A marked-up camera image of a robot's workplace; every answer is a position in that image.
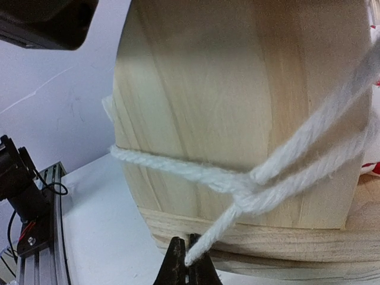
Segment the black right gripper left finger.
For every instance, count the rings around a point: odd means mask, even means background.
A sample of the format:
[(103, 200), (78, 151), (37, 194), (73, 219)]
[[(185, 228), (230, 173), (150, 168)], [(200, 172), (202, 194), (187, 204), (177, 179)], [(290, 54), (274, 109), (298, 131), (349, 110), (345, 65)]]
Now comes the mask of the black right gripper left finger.
[(185, 241), (180, 237), (173, 237), (154, 285), (185, 285), (187, 274), (184, 263), (185, 254)]

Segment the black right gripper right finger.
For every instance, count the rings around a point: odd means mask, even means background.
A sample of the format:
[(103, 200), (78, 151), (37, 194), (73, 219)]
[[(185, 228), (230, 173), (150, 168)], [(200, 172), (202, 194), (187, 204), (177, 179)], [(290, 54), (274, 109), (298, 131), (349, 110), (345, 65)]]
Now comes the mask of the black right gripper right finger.
[(214, 264), (208, 254), (204, 253), (188, 267), (188, 281), (190, 285), (222, 285)]

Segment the strawberry print ruffled mattress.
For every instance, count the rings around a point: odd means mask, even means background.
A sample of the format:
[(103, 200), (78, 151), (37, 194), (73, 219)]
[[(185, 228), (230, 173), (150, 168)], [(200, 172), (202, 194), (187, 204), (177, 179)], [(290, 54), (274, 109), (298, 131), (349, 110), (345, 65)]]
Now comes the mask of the strawberry print ruffled mattress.
[[(370, 39), (371, 43), (375, 44), (379, 40), (379, 1), (365, 1), (365, 3), (368, 13)], [(378, 118), (377, 131), (372, 144), (366, 150), (360, 174), (379, 177), (379, 75), (372, 84), (371, 102), (371, 110), (376, 113)]]

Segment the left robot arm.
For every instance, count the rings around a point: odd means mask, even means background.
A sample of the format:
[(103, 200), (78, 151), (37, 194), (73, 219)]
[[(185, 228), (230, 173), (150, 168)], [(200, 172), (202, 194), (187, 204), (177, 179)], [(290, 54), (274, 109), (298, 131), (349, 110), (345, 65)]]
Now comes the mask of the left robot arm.
[(98, 3), (1, 1), (1, 40), (25, 49), (77, 50), (87, 37)]

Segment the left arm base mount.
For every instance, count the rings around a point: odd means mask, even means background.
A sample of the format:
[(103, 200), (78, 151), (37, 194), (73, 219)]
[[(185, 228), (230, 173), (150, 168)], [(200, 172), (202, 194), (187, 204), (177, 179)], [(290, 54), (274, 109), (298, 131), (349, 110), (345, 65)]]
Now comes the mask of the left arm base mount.
[(53, 210), (58, 195), (68, 195), (67, 187), (56, 179), (47, 182), (26, 148), (17, 148), (10, 137), (3, 135), (1, 200), (8, 200), (23, 224), (17, 242), (19, 257), (29, 257), (53, 241)]

